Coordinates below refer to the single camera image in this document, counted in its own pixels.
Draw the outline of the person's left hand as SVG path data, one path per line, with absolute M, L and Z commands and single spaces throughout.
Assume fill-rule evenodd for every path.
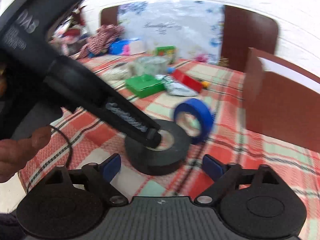
M 33 159 L 39 150 L 43 149 L 51 139 L 51 127 L 37 129 L 30 138 L 21 140 L 1 140 L 1 183 L 7 182 L 27 162 Z

